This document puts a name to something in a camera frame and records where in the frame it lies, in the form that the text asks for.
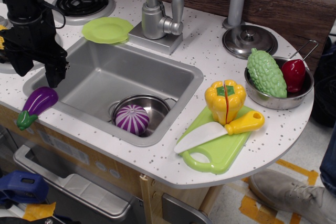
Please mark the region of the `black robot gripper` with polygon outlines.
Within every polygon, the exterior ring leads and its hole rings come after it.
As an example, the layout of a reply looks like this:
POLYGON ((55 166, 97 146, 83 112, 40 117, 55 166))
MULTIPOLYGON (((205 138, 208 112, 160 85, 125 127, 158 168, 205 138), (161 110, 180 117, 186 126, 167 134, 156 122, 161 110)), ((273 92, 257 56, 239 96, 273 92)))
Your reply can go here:
POLYGON ((45 65, 50 88, 65 79, 69 63, 67 52, 55 41, 56 27, 51 5, 45 0, 2 0, 12 23, 6 35, 6 57, 17 74, 24 76, 34 66, 45 65))

